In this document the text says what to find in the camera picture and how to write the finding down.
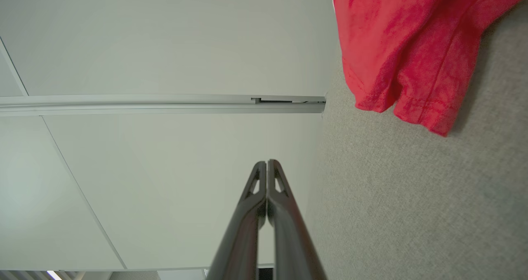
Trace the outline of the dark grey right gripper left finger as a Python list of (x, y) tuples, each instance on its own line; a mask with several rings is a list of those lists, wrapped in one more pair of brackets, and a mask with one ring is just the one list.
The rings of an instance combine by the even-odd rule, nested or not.
[(258, 279), (258, 234), (266, 221), (266, 162), (257, 162), (212, 261), (207, 280)]

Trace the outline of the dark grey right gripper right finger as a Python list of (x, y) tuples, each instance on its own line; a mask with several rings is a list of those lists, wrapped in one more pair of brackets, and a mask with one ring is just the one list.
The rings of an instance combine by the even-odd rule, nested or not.
[(326, 280), (281, 164), (268, 161), (267, 216), (275, 229), (275, 280)]

